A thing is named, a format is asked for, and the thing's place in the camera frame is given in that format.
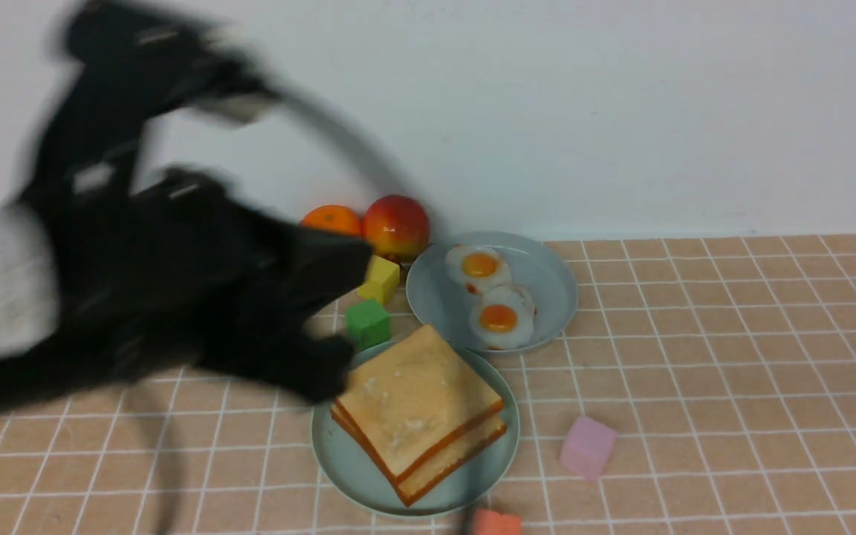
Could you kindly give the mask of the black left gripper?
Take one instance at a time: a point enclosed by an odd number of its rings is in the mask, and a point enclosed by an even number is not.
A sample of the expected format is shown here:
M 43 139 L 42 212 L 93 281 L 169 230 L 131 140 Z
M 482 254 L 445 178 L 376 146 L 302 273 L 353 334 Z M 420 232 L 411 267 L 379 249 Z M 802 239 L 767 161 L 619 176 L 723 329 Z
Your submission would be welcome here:
M 136 195 L 52 186 L 50 235 L 62 294 L 50 379 L 193 363 L 309 404 L 346 392 L 353 342 L 309 337 L 305 321 L 366 280 L 363 238 L 275 218 L 184 169 Z

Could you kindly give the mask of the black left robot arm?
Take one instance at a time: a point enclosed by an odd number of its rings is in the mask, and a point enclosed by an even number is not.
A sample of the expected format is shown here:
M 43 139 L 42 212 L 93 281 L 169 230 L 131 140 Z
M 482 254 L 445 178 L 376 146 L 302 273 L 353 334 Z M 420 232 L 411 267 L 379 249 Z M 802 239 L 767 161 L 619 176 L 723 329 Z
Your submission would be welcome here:
M 342 395 L 353 342 L 306 324 L 361 283 L 367 241 L 279 220 L 199 169 L 132 192 L 154 119 L 251 124 L 296 96 L 204 22 L 149 4 L 83 2 L 62 51 L 80 71 L 0 206 L 0 415 L 182 366 L 312 404 Z

